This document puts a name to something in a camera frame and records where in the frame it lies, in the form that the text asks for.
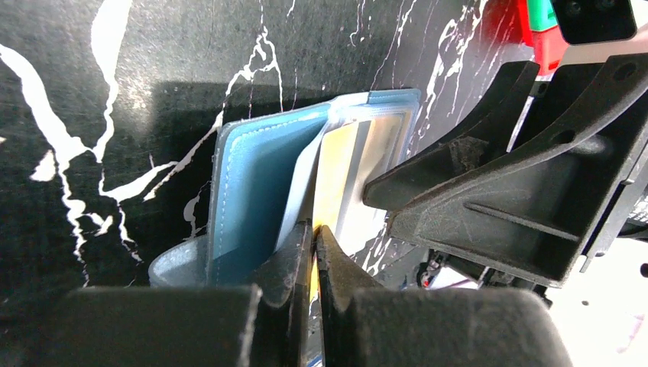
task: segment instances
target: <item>green plastic block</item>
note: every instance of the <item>green plastic block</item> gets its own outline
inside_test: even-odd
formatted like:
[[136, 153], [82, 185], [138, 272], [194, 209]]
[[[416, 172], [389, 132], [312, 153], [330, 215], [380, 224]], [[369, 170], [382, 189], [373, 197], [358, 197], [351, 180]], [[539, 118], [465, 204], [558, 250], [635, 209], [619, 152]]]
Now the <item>green plastic block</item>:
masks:
[[526, 0], [531, 31], [542, 32], [558, 25], [551, 0]]

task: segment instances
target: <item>black marble table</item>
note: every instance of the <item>black marble table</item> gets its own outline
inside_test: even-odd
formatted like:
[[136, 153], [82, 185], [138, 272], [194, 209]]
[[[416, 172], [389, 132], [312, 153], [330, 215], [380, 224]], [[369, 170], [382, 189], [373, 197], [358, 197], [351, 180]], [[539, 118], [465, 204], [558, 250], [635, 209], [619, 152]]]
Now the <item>black marble table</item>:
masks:
[[[514, 0], [0, 0], [0, 315], [147, 285], [205, 233], [215, 130], [343, 93], [423, 93], [410, 153], [529, 60]], [[378, 238], [371, 274], [411, 246]]]

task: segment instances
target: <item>red object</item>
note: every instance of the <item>red object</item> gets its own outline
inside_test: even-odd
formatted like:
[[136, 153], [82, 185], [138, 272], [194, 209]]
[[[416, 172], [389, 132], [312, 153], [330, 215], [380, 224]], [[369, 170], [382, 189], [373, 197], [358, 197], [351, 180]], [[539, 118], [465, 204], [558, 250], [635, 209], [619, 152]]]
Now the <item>red object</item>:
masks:
[[569, 44], [562, 38], [558, 27], [550, 28], [544, 32], [531, 33], [536, 63], [540, 64], [539, 75], [553, 73], [558, 68]]
[[529, 7], [527, 0], [517, 0], [517, 12], [520, 13], [520, 26], [522, 27], [522, 40], [527, 46], [533, 47], [533, 35], [529, 23]]

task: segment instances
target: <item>wallet stitching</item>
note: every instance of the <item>wallet stitching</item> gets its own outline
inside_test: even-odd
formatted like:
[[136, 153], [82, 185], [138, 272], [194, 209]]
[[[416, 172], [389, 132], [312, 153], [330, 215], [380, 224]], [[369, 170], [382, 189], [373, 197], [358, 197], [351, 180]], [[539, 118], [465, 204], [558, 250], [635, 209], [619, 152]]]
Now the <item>wallet stitching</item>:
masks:
[[[266, 132], [266, 131], [273, 130], [273, 129], [276, 129], [276, 128], [285, 128], [286, 126], [288, 126], [288, 125], [290, 125], [290, 124], [292, 124], [294, 122], [298, 122], [298, 121], [302, 121], [302, 119], [294, 119], [294, 120], [291, 120], [291, 121], [282, 122], [282, 123], [277, 124], [277, 125], [266, 126], [264, 128], [258, 128], [258, 129], [254, 130], [252, 132], [245, 132], [245, 133], [241, 134], [241, 136], [236, 137], [236, 139], [234, 139], [234, 141], [232, 142], [232, 146], [229, 148], [229, 152], [228, 152], [227, 166], [225, 167], [225, 189], [223, 190], [223, 200], [222, 200], [223, 207], [221, 209], [221, 230], [220, 230], [220, 236], [219, 236], [219, 254], [220, 254], [220, 252], [222, 250], [222, 235], [223, 235], [223, 232], [225, 231], [225, 208], [226, 208], [226, 202], [227, 202], [229, 171], [232, 168], [232, 152], [236, 148], [236, 145], [237, 145], [238, 141], [242, 140], [243, 138], [248, 137], [249, 135], [256, 135], [258, 133]], [[220, 278], [220, 261], [217, 261], [217, 263], [216, 263], [216, 283], [217, 284], [219, 282], [219, 278]]]

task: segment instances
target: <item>open wallet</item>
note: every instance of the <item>open wallet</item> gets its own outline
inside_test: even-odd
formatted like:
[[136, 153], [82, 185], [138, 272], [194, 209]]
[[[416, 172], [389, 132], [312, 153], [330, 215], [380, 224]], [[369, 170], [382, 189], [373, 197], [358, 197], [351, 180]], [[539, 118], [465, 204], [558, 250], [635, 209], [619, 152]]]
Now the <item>open wallet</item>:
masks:
[[207, 234], [156, 258], [151, 286], [242, 284], [295, 245], [289, 234], [307, 219], [314, 232], [327, 225], [345, 254], [363, 249], [385, 211], [362, 203], [362, 187], [404, 161], [419, 99], [417, 89], [354, 93], [223, 126]]

